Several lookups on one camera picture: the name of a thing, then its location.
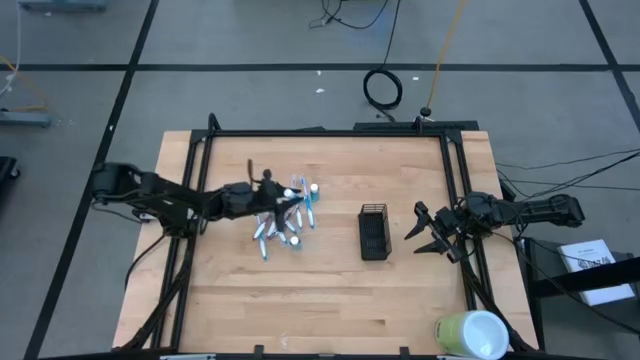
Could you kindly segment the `black aluminium table frame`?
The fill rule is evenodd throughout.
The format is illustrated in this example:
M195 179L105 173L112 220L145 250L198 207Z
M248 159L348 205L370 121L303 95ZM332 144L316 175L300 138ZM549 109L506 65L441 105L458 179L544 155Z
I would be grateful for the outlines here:
M298 251L277 241L268 261L253 238L255 221L211 223L195 243L178 348L182 352L266 354L435 355L437 320L466 307L460 269L438 254L415 254L428 234L405 240L414 204L430 210L450 202L459 185L455 160L444 160L436 137L416 133L355 135L222 131L210 156L192 131L169 131L154 171L180 181L186 166L206 169L190 183L213 190L243 181L247 165L270 169L289 184L304 176L320 187L315 229ZM383 261L361 258L358 214L385 204L392 252ZM282 350L280 336L289 338Z

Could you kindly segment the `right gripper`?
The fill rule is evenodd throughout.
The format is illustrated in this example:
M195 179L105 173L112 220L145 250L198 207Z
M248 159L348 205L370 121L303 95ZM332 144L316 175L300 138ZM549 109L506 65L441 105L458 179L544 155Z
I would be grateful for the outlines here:
M416 225L404 237L405 240L415 237L419 233L429 229L433 241L414 251L420 253L445 254L451 263L460 262L464 255L459 247L449 241L451 236L458 236L463 233L462 222L456 217L455 212L447 207L443 207L436 212L434 218L429 214L429 210L422 201L415 204Z

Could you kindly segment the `black power strip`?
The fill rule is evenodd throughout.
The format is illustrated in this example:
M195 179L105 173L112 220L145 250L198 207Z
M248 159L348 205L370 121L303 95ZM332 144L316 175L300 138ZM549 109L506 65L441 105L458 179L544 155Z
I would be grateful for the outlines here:
M412 128L413 122L360 122L353 126L354 131L362 132L408 132L416 133ZM427 132L445 131L479 131L480 127L476 121L424 121L423 134Z

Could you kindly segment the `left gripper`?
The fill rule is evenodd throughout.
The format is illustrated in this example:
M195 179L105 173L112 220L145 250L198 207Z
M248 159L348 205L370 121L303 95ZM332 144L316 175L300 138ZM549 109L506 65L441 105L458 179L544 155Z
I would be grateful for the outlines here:
M291 192L291 189L274 181L269 169L263 172L261 180L226 184L221 193L221 216L236 219L271 212L277 230L282 232L286 211L304 200L303 197L286 198L284 192Z

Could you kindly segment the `black side cart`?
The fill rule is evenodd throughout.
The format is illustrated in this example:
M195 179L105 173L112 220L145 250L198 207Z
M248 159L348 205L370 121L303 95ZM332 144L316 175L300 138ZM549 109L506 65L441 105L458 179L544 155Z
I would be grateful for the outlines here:
M523 251L536 265L532 269L521 261L525 288L545 275L567 272L564 262L554 251L558 245L540 241L525 243ZM597 316L565 295L535 297L527 293L536 339L545 352L552 355L606 360L640 360L640 336L628 333Z

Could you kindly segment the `white booklet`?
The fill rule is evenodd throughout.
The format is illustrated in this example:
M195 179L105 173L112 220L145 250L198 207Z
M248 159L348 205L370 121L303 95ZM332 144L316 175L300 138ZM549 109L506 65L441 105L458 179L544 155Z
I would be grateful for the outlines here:
M562 245L557 248L557 251L561 254L561 259L570 273L616 262L602 239ZM616 302L635 296L629 284L582 291L579 295L582 301L589 306Z

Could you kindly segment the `grey metal floor base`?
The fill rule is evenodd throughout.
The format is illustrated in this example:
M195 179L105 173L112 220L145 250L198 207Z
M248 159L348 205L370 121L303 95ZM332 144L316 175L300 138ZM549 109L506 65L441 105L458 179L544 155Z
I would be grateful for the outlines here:
M51 122L51 116L48 113L0 110L0 125L48 128Z
M17 4L30 11L104 11L107 0L17 0Z

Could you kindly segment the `black floor equipment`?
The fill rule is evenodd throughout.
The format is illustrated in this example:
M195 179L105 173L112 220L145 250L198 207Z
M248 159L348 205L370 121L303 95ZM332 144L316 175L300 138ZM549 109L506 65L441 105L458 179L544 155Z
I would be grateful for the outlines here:
M11 183L21 176L17 167L17 159L8 156L0 156L0 195L2 195Z

